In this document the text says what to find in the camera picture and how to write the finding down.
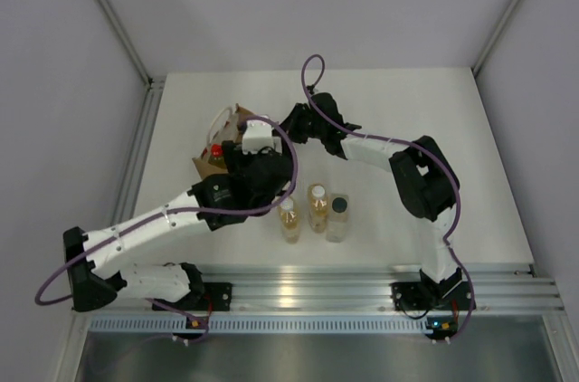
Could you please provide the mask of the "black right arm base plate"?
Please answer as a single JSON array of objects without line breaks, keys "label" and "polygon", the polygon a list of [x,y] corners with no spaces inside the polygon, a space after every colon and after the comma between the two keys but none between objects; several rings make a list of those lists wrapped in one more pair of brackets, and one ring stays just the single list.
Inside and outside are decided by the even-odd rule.
[{"label": "black right arm base plate", "polygon": [[438,298],[421,282],[395,282],[391,286],[394,307],[398,311],[424,312],[433,310],[458,309],[466,311],[470,307],[472,293],[466,282],[460,283],[446,297]]}]

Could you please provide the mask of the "clear bottle dark cap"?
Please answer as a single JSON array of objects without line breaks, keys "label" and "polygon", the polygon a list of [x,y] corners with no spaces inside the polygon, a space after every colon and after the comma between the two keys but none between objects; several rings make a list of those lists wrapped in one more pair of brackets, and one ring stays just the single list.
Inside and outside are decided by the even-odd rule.
[{"label": "clear bottle dark cap", "polygon": [[328,203],[326,239],[331,243],[345,240],[349,220],[349,197],[345,194],[332,194]]}]

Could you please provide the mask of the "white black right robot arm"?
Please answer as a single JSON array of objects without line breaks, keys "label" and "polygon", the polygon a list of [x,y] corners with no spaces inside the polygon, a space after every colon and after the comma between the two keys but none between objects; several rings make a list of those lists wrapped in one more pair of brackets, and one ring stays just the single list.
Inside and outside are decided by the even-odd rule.
[{"label": "white black right robot arm", "polygon": [[451,254],[460,183],[435,140],[415,141],[361,134],[360,125],[344,120],[328,92],[313,94],[294,106],[281,127],[292,142],[315,138],[327,153],[390,172],[403,207],[419,225],[420,280],[396,299],[400,310],[441,309],[462,283],[461,268]]}]

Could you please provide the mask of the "white cap bottle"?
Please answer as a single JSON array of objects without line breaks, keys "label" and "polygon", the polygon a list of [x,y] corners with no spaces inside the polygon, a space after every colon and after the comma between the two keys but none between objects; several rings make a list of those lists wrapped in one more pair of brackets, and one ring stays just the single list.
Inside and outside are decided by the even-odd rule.
[{"label": "white cap bottle", "polygon": [[328,215],[328,193],[321,184],[308,188],[308,222],[312,231],[322,234],[326,231]]},{"label": "white cap bottle", "polygon": [[288,244],[296,244],[300,236],[300,216],[298,205],[288,197],[278,206],[281,232]]}]

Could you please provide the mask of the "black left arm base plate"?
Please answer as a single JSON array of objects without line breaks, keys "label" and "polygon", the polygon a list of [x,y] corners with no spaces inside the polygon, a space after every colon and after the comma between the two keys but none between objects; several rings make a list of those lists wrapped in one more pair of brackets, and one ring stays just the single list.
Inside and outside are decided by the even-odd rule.
[{"label": "black left arm base plate", "polygon": [[179,301],[160,300],[163,305],[181,311],[229,311],[233,296],[230,282],[205,282],[201,289],[190,291]]}]

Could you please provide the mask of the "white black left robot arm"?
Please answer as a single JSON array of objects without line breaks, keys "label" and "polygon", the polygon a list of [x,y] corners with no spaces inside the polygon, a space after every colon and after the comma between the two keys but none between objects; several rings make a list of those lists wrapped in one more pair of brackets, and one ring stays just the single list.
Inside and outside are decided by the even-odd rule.
[{"label": "white black left robot arm", "polygon": [[184,237],[208,234],[266,215],[295,180],[290,147],[245,152],[225,144],[224,174],[212,174],[164,205],[122,224],[63,235],[73,308],[102,309],[116,300],[146,299],[158,310],[192,310],[204,300],[202,274],[188,262],[139,265],[137,258]]}]

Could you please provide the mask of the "jute watermelon canvas bag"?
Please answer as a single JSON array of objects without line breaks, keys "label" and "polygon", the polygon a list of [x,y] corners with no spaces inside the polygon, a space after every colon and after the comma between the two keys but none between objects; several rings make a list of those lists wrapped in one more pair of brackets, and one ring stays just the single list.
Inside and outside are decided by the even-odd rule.
[{"label": "jute watermelon canvas bag", "polygon": [[223,108],[214,118],[206,136],[205,147],[198,158],[193,158],[195,168],[201,178],[210,175],[228,174],[227,169],[213,167],[208,163],[209,148],[212,144],[220,144],[224,141],[233,141],[242,144],[242,124],[253,113],[250,110],[236,104],[234,107]]}]

